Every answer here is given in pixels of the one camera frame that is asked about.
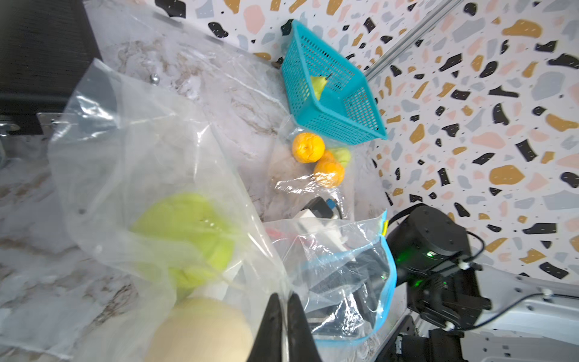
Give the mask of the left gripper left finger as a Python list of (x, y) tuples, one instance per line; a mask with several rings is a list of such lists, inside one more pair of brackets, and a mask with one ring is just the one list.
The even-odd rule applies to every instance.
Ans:
[(271, 294), (247, 362), (284, 361), (285, 314), (279, 294)]

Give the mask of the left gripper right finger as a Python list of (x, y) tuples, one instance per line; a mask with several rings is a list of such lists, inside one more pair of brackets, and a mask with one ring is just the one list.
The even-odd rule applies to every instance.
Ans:
[(287, 303), (289, 362), (321, 362), (299, 296), (293, 293)]

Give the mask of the beige round fruit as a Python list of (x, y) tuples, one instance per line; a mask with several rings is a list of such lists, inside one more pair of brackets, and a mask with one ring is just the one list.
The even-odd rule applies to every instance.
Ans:
[(146, 361), (245, 361), (253, 334), (241, 311), (211, 298), (173, 307), (150, 343)]

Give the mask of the clear blue zip-top bag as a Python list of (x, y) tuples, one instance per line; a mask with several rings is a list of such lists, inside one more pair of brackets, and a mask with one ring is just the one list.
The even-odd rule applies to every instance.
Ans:
[(66, 229), (138, 297), (77, 361), (342, 360), (383, 326), (387, 217), (263, 223), (205, 111), (95, 60), (48, 147)]

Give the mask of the green apple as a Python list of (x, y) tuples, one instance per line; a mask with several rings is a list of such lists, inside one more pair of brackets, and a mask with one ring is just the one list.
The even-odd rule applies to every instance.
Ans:
[(186, 192), (160, 200), (131, 226), (131, 232), (156, 241), (168, 251), (187, 247), (185, 261), (171, 262), (169, 276), (177, 289), (190, 291), (217, 280), (235, 253), (237, 231), (204, 196)]

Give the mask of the green pear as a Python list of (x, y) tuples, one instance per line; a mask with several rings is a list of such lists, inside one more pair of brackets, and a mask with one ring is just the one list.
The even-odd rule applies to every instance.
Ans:
[(312, 76), (311, 83), (314, 91), (316, 100), (320, 100), (325, 87), (330, 80), (330, 75), (328, 76)]

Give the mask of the clear red zip-top bag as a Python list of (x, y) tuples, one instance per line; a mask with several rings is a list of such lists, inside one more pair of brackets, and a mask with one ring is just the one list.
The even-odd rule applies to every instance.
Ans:
[(325, 202), (338, 219), (366, 219), (385, 207), (380, 189), (363, 147), (324, 137), (290, 116), (272, 146), (263, 219), (290, 219), (314, 202)]

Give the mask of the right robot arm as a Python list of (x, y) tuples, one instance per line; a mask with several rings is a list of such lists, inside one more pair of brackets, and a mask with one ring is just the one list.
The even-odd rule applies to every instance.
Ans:
[(424, 204), (383, 216), (407, 313), (376, 361), (576, 361), (578, 288), (478, 263), (473, 232)]

